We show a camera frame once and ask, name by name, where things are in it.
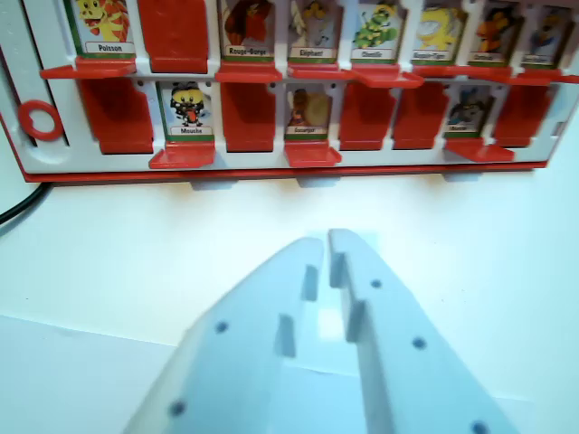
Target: bee character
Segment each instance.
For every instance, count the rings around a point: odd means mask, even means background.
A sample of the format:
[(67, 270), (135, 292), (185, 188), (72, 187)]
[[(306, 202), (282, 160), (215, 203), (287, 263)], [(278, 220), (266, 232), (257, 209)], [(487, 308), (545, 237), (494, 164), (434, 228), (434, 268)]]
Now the bee character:
[(517, 22), (513, 13), (513, 6), (494, 7), (489, 11), (477, 29), (477, 36), (482, 40), (479, 52), (500, 52), (500, 37)]
[(354, 36), (356, 48), (377, 47), (384, 42), (393, 41), (398, 31), (390, 28), (390, 18), (396, 15), (396, 6), (387, 5), (384, 1), (378, 3), (370, 20), (366, 20), (365, 12), (362, 13), (364, 25)]
[(451, 110), (449, 125), (473, 122), (477, 115), (485, 110), (485, 103), (476, 100), (476, 97), (476, 89), (463, 90), (460, 93), (460, 102)]
[(550, 45), (555, 41), (557, 26), (561, 23), (561, 17), (556, 9), (551, 9), (541, 23), (541, 27), (531, 35), (531, 54), (536, 54), (539, 49)]
[(105, 42), (126, 42), (128, 11), (121, 0), (76, 0), (80, 17), (90, 32)]
[(233, 45), (241, 45), (245, 38), (265, 42), (265, 20), (270, 14), (267, 0), (240, 0), (225, 20), (227, 38)]
[(171, 109), (175, 109), (177, 118), (183, 120), (183, 125), (202, 126), (199, 115), (204, 109), (203, 92), (194, 81), (173, 83), (171, 90)]

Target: white surface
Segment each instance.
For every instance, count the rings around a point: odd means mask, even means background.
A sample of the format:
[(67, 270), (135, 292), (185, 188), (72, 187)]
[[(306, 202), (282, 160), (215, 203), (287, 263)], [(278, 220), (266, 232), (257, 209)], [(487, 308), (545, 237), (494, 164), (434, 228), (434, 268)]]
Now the white surface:
[(0, 315), (176, 344), (274, 251), (346, 227), (487, 388), (536, 405), (537, 433), (574, 432), (577, 134), (533, 173), (57, 187), (0, 228)]
[[(202, 80), (211, 81), (212, 103), (214, 109), (214, 135), (216, 157), (212, 165), (204, 166), (195, 170), (220, 170), (220, 169), (252, 169), (252, 168), (289, 168), (289, 163), (284, 155), (284, 132), (286, 127), (285, 114), (288, 110), (286, 103), (286, 84), (295, 81), (287, 79), (287, 57), (288, 57), (288, 31), (289, 31), (289, 2), (287, 0), (271, 0), (276, 5), (276, 42), (275, 42), (275, 66), (285, 77), (284, 82), (278, 84), (275, 89), (268, 90), (275, 94), (276, 99), (276, 128), (273, 140), (273, 151), (270, 153), (227, 153), (225, 137), (223, 134), (223, 121), (221, 116), (221, 86), (214, 82), (214, 73), (220, 66), (219, 35), (217, 30), (217, 8), (216, 2), (206, 0), (206, 12), (208, 22), (208, 32), (210, 34), (210, 54), (208, 60), (208, 74), (154, 74), (150, 70), (149, 58), (142, 38), (141, 25), (138, 15), (137, 0), (128, 0), (127, 7), (130, 14), (131, 32), (134, 36), (135, 49), (137, 52), (136, 64), (138, 72), (131, 78), (138, 90), (147, 95), (147, 103), (151, 115), (151, 122), (154, 130), (153, 153), (157, 154), (166, 145), (166, 138), (161, 123), (157, 92), (155, 89), (156, 80)], [(350, 55), (352, 41), (354, 39), (355, 22), (357, 14), (358, 0), (340, 0), (344, 7), (344, 26), (340, 35), (338, 47), (338, 64), (344, 69), (351, 69)], [(411, 59), (413, 56), (413, 46), (417, 26), (420, 22), (423, 0), (400, 0), (400, 5), (407, 11), (406, 23), (404, 25), (404, 37), (401, 44), (398, 62), (403, 71), (412, 69)], [(523, 52), (527, 51), (529, 35), (536, 25), (536, 12), (540, 5), (576, 6), (572, 0), (526, 0), (520, 2), (522, 15), (525, 16), (525, 25), (521, 29), (521, 36), (517, 40), (514, 55), (511, 56), (510, 66), (516, 72), (520, 72), (518, 67)], [(461, 0), (462, 9), (468, 13), (469, 18), (465, 25), (464, 37), (461, 39), (458, 50), (458, 65), (465, 65), (468, 52), (472, 47), (476, 27), (479, 24), (480, 16), (485, 4), (485, 0)], [(33, 53), (31, 38), (28, 27), (24, 20), (23, 5), (27, 13), (33, 31), (33, 39), (36, 42), (40, 61)], [(579, 22), (579, 8), (576, 8), (574, 18)], [(3, 9), (6, 23), (2, 22), (0, 15), (0, 42), (3, 46), (11, 46), (13, 49), (6, 55), (6, 63), (13, 75), (16, 76), (14, 84), (21, 101), (31, 99), (37, 95), (39, 99), (47, 99), (46, 85), (35, 73), (36, 69), (50, 69), (62, 65), (72, 65), (76, 57), (76, 52), (72, 43), (71, 29), (68, 25), (63, 2), (59, 0), (24, 0), (24, 2), (14, 2), (10, 8)], [(566, 45), (562, 59), (563, 72), (565, 74), (579, 74), (579, 56), (576, 55), (576, 47), (579, 43), (579, 25), (574, 29), (574, 34), (570, 42)], [(143, 86), (139, 87), (137, 82), (142, 80)], [(339, 122), (342, 115), (342, 97), (345, 83), (338, 81), (337, 86), (331, 89), (331, 80), (326, 80), (327, 94), (332, 97), (332, 110), (330, 115), (328, 141), (335, 149), (339, 149)], [(450, 102), (447, 112), (458, 100), (459, 85), (462, 83), (478, 84), (480, 81), (467, 80), (467, 77), (457, 77), (452, 80), (444, 80), (444, 83), (451, 83), (451, 88), (447, 90)], [(11, 107), (8, 88), (2, 85), (0, 80), (0, 110), (9, 130), (13, 133), (14, 143), (18, 155), (30, 174), (61, 174), (61, 173), (97, 173), (97, 172), (127, 172), (127, 171), (150, 171), (148, 163), (152, 155), (103, 155), (100, 152), (99, 143), (90, 131), (90, 123), (84, 114), (79, 88), (74, 80), (48, 80), (50, 91), (54, 99), (54, 105), (58, 109), (62, 118), (62, 124), (66, 132), (66, 137), (70, 146), (64, 140), (52, 143), (40, 143), (38, 148), (33, 148), (26, 136), (17, 134), (18, 123), (16, 121), (14, 108)], [(502, 86), (497, 89), (494, 86), (493, 93), (497, 97), (486, 127), (482, 131), (482, 137), (487, 145), (494, 143), (494, 124), (499, 117), (499, 112), (503, 107), (504, 97), (509, 86)], [(551, 155), (558, 137), (553, 136), (553, 131), (558, 123), (566, 122), (569, 118), (577, 98), (579, 97), (579, 87), (574, 85), (561, 85), (558, 89), (553, 86), (555, 100), (548, 110), (546, 121), (537, 131), (533, 143), (526, 148), (514, 149), (515, 161), (520, 162), (541, 162), (546, 161)], [(395, 98), (399, 98), (400, 90), (392, 90)], [(458, 157), (453, 153), (443, 151), (445, 140), (443, 138), (443, 127), (435, 139), (433, 149), (426, 150), (393, 150), (393, 129), (394, 117), (391, 127), (384, 137), (383, 149), (379, 151), (345, 151), (341, 155), (342, 162), (338, 166), (369, 166), (369, 165), (456, 165), (470, 163), (469, 160)]]
[[(174, 350), (7, 316), (0, 331), (3, 433), (119, 434)], [(528, 402), (497, 400), (522, 434), (532, 432)]]

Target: cartoon character picture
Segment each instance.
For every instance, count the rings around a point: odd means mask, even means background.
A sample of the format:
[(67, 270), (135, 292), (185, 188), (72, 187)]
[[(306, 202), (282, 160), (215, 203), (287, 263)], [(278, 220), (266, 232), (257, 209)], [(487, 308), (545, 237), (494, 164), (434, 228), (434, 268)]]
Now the cartoon character picture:
[(183, 125), (202, 126), (199, 115), (204, 109), (203, 93), (197, 83), (174, 83), (171, 91), (171, 109), (175, 110), (176, 116), (183, 120)]
[(354, 36), (357, 48), (377, 47), (384, 42), (393, 41), (398, 30), (390, 27), (390, 17), (396, 14), (396, 6), (380, 2), (368, 20), (366, 12), (362, 13), (364, 25)]
[(363, 0), (358, 5), (358, 30), (352, 61), (393, 63), (398, 52), (403, 17), (397, 5)]
[(273, 4), (267, 0), (221, 0), (223, 57), (273, 54)]
[(289, 60), (336, 61), (340, 9), (335, 0), (291, 0)]
[(135, 46), (125, 0), (66, 0), (77, 52), (98, 57), (132, 57)]
[(327, 138), (331, 98), (321, 84), (288, 85), (287, 139)]
[(305, 126), (306, 125), (306, 107), (308, 106), (308, 93), (305, 89), (298, 89), (293, 92), (293, 100), (290, 105), (291, 118), (289, 119), (289, 127)]
[(476, 137), (482, 130), (492, 98), (488, 86), (468, 86), (460, 90), (459, 102), (449, 114), (446, 137)]
[(477, 28), (475, 47), (470, 53), (470, 61), (506, 64), (509, 52), (516, 42), (520, 23), (521, 21), (516, 16), (515, 5), (489, 2), (484, 12), (483, 22)]
[(534, 68), (554, 68), (560, 49), (567, 42), (572, 22), (571, 10), (546, 6), (541, 11), (539, 26), (531, 34), (523, 65)]
[(196, 82), (160, 82), (157, 92), (170, 140), (201, 140), (213, 136), (211, 99)]
[(457, 7), (427, 4), (418, 25), (413, 62), (451, 61), (459, 46), (464, 21), (465, 14)]

